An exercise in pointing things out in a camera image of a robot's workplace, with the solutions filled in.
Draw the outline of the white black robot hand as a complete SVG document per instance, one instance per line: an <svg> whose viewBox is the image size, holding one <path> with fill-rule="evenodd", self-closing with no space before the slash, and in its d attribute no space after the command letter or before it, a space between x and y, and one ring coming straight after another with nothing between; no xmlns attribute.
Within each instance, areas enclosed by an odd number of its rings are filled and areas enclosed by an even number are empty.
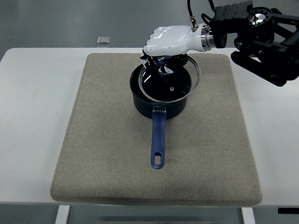
<svg viewBox="0 0 299 224"><path fill-rule="evenodd" d="M188 51L205 52L211 49L208 26L199 24L196 30L190 26L176 25L158 27L153 31L141 53L145 69L156 69L161 74L173 74L175 65L168 61L158 62L158 58L184 55Z"/></svg>

